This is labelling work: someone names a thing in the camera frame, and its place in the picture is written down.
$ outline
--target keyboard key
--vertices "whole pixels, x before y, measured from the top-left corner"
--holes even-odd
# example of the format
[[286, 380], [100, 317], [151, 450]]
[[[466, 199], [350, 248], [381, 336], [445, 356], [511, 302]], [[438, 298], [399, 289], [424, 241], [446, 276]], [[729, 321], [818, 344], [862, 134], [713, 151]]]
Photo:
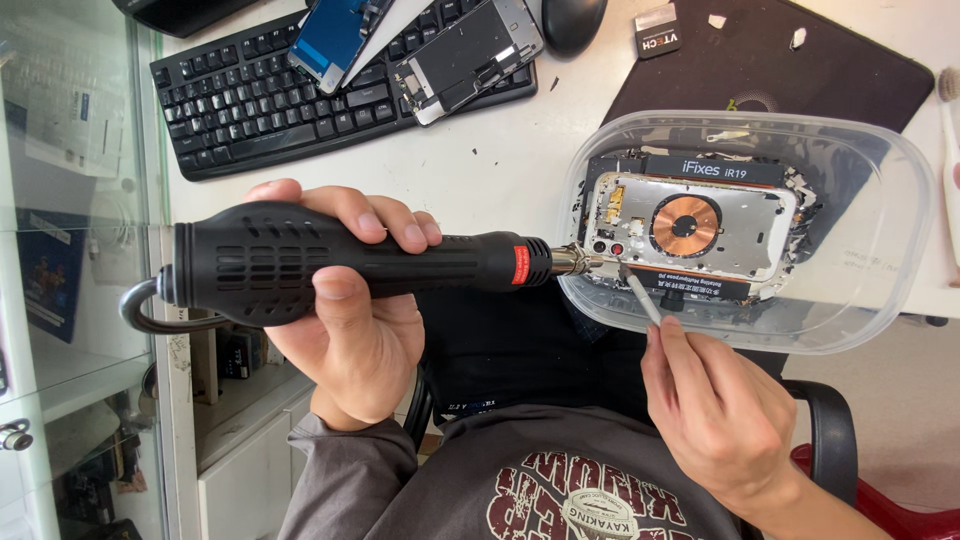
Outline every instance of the keyboard key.
[[511, 77], [514, 78], [514, 88], [519, 86], [527, 86], [530, 84], [530, 68], [523, 66], [515, 71]]
[[230, 144], [230, 132], [227, 131], [227, 128], [220, 128], [213, 132], [213, 140], [217, 143], [217, 146]]
[[420, 34], [407, 34], [403, 37], [403, 46], [408, 53], [416, 51], [421, 43], [423, 43], [423, 41], [420, 40]]
[[233, 123], [233, 117], [230, 116], [229, 109], [223, 109], [217, 112], [217, 123], [220, 124], [220, 127], [225, 128]]
[[274, 132], [274, 125], [270, 123], [269, 116], [260, 116], [256, 119], [256, 129], [261, 135], [271, 134]]
[[253, 70], [253, 64], [241, 65], [240, 66], [240, 82], [241, 83], [252, 83], [256, 81], [256, 72]]
[[357, 129], [366, 130], [373, 125], [373, 111], [370, 109], [361, 109], [353, 113], [356, 120]]
[[177, 140], [179, 138], [186, 137], [187, 136], [186, 129], [187, 129], [186, 122], [170, 124], [170, 138]]
[[370, 88], [354, 90], [347, 94], [347, 105], [351, 109], [356, 109], [357, 107], [363, 107], [373, 102], [388, 99], [389, 97], [390, 93], [386, 85], [371, 86]]
[[230, 108], [230, 118], [232, 118], [234, 122], [243, 122], [247, 119], [247, 112], [239, 105], [233, 106]]
[[197, 90], [200, 92], [200, 95], [203, 97], [209, 97], [213, 95], [213, 79], [206, 78], [197, 83]]
[[373, 86], [378, 83], [387, 82], [387, 66], [379, 63], [377, 65], [372, 65], [367, 69], [364, 69], [357, 74], [356, 79], [353, 79], [351, 87], [353, 89], [366, 88], [367, 86]]
[[253, 81], [250, 85], [250, 95], [253, 96], [253, 99], [260, 99], [269, 95], [263, 81]]
[[333, 129], [333, 118], [323, 118], [315, 124], [317, 126], [317, 135], [320, 140], [330, 140], [336, 138], [337, 132]]
[[222, 92], [229, 88], [227, 86], [227, 77], [224, 77], [223, 73], [217, 73], [213, 76], [213, 91]]
[[260, 136], [260, 129], [256, 127], [256, 120], [247, 120], [243, 123], [243, 135], [246, 138]]
[[303, 118], [304, 122], [313, 122], [317, 119], [317, 114], [314, 112], [312, 105], [301, 105], [300, 117]]
[[166, 67], [161, 67], [154, 72], [154, 84], [160, 88], [170, 85], [170, 72]]
[[252, 39], [244, 39], [243, 43], [240, 44], [240, 47], [243, 49], [244, 60], [249, 60], [258, 56], [256, 54], [256, 45], [253, 44]]
[[228, 45], [220, 49], [220, 58], [224, 61], [224, 65], [234, 65], [238, 63], [237, 48], [233, 45]]
[[420, 27], [422, 29], [426, 28], [436, 28], [437, 27], [437, 10], [433, 6], [420, 12], [420, 16], [417, 17], [417, 21], [420, 22]]
[[274, 47], [270, 44], [269, 34], [264, 34], [263, 36], [257, 36], [254, 43], [256, 43], [256, 52], [261, 55], [274, 52]]
[[186, 154], [196, 152], [202, 149], [202, 144], [198, 136], [190, 136], [182, 140], [174, 141], [174, 152], [177, 154]]
[[440, 13], [444, 16], [444, 24], [449, 24], [460, 17], [457, 0], [446, 0], [440, 5]]
[[240, 105], [240, 96], [237, 95], [237, 91], [231, 88], [230, 90], [224, 92], [224, 103], [227, 104], [227, 107]]
[[423, 39], [423, 44], [424, 44], [424, 45], [426, 45], [427, 43], [429, 43], [429, 42], [430, 42], [434, 37], [436, 37], [436, 36], [437, 36], [437, 29], [436, 29], [436, 28], [428, 28], [428, 29], [424, 30], [423, 32], [420, 32], [420, 38]]
[[284, 71], [280, 74], [280, 87], [284, 90], [289, 90], [290, 88], [296, 86], [297, 83], [294, 83], [294, 74], [290, 71]]
[[270, 32], [270, 45], [274, 50], [287, 48], [287, 33], [282, 28]]
[[236, 88], [243, 84], [243, 81], [240, 80], [240, 71], [237, 69], [231, 69], [227, 73], [224, 73], [224, 79], [227, 80], [227, 86], [231, 88]]
[[197, 114], [198, 114], [198, 113], [197, 113], [197, 106], [194, 105], [192, 101], [188, 101], [188, 102], [186, 102], [186, 103], [183, 104], [183, 117], [184, 117], [184, 118], [193, 118], [193, 117], [196, 116]]
[[396, 118], [394, 115], [394, 107], [389, 103], [378, 104], [373, 108], [373, 117], [376, 119], [377, 124], [389, 122]]
[[180, 63], [180, 74], [183, 75], [184, 79], [193, 79], [196, 77], [196, 75], [193, 73], [193, 65], [190, 65], [189, 60], [185, 60]]
[[353, 126], [353, 116], [349, 112], [341, 112], [334, 116], [333, 120], [337, 124], [337, 133], [340, 135], [347, 135], [357, 131], [356, 127]]
[[214, 112], [210, 98], [202, 97], [193, 103], [197, 106], [197, 114], [200, 116]]
[[284, 113], [284, 115], [287, 117], [288, 126], [291, 126], [291, 127], [298, 126], [303, 123], [303, 120], [300, 118], [299, 110], [288, 109], [287, 112]]
[[275, 132], [287, 129], [287, 117], [282, 112], [274, 112], [270, 115], [270, 125]]
[[187, 154], [186, 156], [178, 157], [177, 165], [179, 165], [180, 170], [185, 173], [200, 170], [200, 166], [197, 164], [197, 157], [193, 154]]
[[298, 108], [303, 105], [303, 97], [300, 96], [300, 89], [294, 88], [287, 92], [287, 103], [290, 104], [290, 107]]
[[204, 127], [206, 127], [206, 130], [209, 131], [209, 132], [212, 132], [213, 130], [219, 128], [219, 127], [220, 127], [220, 121], [217, 120], [217, 115], [216, 115], [216, 114], [205, 114], [205, 115], [204, 115]]
[[313, 104], [313, 110], [317, 114], [318, 118], [323, 118], [324, 116], [329, 116], [330, 112], [330, 102], [326, 100], [320, 100], [317, 103]]
[[283, 71], [283, 68], [286, 67], [286, 61], [281, 56], [270, 57], [270, 72], [274, 75], [277, 75]]
[[217, 162], [213, 159], [213, 152], [209, 150], [201, 150], [197, 153], [197, 164], [202, 169], [217, 166]]
[[303, 101], [307, 103], [313, 103], [317, 101], [317, 98], [320, 97], [317, 95], [317, 87], [313, 85], [303, 85], [300, 87], [300, 95], [303, 96]]
[[330, 108], [333, 109], [333, 113], [337, 114], [347, 110], [347, 100], [343, 96], [335, 97], [330, 100]]
[[406, 54], [407, 51], [403, 48], [403, 37], [398, 36], [387, 45], [387, 55], [391, 61], [398, 61]]
[[253, 74], [257, 79], [270, 77], [270, 61], [261, 60], [253, 65]]
[[193, 72], [197, 75], [210, 72], [210, 68], [206, 65], [206, 57], [204, 55], [193, 57], [193, 61], [191, 62], [193, 63]]
[[216, 71], [224, 66], [224, 61], [220, 58], [219, 50], [206, 53], [206, 65], [209, 66], [210, 71]]
[[214, 148], [213, 159], [218, 165], [233, 163], [233, 156], [230, 155], [230, 150], [226, 146], [218, 146], [217, 148]]
[[313, 131], [313, 124], [304, 124], [280, 133], [238, 142], [230, 147], [230, 152], [235, 160], [248, 160], [264, 154], [297, 148], [311, 142], [317, 142], [317, 133]]
[[274, 100], [270, 99], [269, 97], [261, 97], [260, 100], [258, 101], [258, 104], [260, 107], [260, 114], [270, 115], [276, 112], [276, 108], [274, 107]]
[[237, 99], [241, 102], [250, 101], [253, 99], [253, 94], [250, 92], [250, 87], [247, 85], [242, 85], [237, 87]]
[[267, 93], [276, 94], [280, 91], [280, 79], [277, 76], [267, 77]]
[[290, 109], [290, 103], [287, 102], [287, 94], [280, 92], [279, 94], [274, 95], [274, 107], [277, 110], [287, 110]]
[[243, 126], [240, 124], [234, 124], [229, 128], [230, 132], [230, 141], [231, 142], [240, 142], [241, 140], [247, 140], [247, 136], [243, 135]]

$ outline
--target space bar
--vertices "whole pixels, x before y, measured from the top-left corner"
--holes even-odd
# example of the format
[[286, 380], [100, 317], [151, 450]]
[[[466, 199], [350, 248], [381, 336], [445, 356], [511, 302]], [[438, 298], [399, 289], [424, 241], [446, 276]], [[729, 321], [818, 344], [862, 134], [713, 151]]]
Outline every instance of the space bar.
[[230, 153], [233, 154], [235, 160], [248, 160], [280, 150], [289, 150], [318, 140], [313, 124], [303, 124], [275, 134], [241, 140], [230, 145]]

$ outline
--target black keyboard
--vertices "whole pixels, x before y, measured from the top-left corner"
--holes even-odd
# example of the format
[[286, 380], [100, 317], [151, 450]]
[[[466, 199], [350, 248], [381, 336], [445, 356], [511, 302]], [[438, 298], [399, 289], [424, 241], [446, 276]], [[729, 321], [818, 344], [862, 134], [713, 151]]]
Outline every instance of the black keyboard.
[[[332, 96], [286, 60], [307, 10], [151, 63], [183, 177], [196, 182], [302, 160], [417, 126], [385, 62], [414, 52], [476, 4], [435, 3]], [[457, 113], [536, 93], [530, 63]]]

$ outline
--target heat gun handle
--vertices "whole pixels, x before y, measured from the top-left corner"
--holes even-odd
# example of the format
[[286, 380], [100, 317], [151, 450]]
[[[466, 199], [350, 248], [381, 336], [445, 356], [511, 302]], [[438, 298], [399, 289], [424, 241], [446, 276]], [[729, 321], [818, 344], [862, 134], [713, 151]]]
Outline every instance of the heat gun handle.
[[353, 268], [374, 298], [451, 286], [507, 292], [546, 282], [551, 270], [550, 250], [539, 238], [447, 235], [411, 255], [391, 237], [366, 244], [334, 217], [277, 201], [178, 223], [174, 258], [159, 279], [164, 300], [257, 327], [288, 324], [311, 312], [311, 278], [326, 266]]

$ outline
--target clear plastic container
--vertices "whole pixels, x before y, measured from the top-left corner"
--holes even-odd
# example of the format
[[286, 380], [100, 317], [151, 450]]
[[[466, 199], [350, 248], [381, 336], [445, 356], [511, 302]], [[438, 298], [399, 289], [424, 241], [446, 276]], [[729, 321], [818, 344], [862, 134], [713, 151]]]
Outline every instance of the clear plastic container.
[[[738, 136], [716, 137], [724, 132]], [[740, 306], [687, 294], [684, 311], [674, 314], [689, 331], [735, 348], [826, 355], [867, 341], [900, 312], [924, 251], [934, 186], [924, 157], [902, 136], [793, 114], [650, 110], [622, 116], [588, 139], [567, 171], [561, 243], [576, 240], [580, 211], [573, 209], [588, 160], [641, 146], [780, 160], [803, 172], [824, 204], [805, 260], [776, 296]], [[632, 331], [650, 323], [629, 291], [583, 276], [561, 278], [561, 285], [574, 306], [601, 323]], [[651, 297], [658, 304], [660, 291]]]

